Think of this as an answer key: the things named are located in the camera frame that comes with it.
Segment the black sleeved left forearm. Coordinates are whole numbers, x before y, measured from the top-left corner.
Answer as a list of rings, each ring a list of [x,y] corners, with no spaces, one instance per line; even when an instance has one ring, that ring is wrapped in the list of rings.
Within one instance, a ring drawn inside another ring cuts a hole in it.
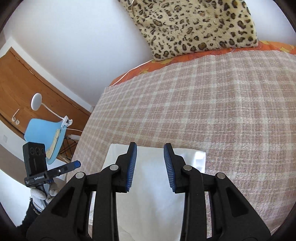
[[[22,221],[22,224],[20,226],[17,226],[17,229],[20,233],[25,235],[27,233],[27,230],[32,225],[32,223],[35,221],[35,219],[41,214],[41,211],[39,211],[33,204],[32,200],[30,201],[29,207],[26,211],[25,217]]]

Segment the white gloved left hand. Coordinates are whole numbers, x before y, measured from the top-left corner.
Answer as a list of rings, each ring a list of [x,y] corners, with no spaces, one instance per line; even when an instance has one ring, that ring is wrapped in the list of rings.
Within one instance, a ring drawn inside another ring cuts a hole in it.
[[[59,188],[55,182],[49,184],[48,192],[33,187],[30,189],[32,204],[37,211],[42,212],[46,205],[59,193]]]

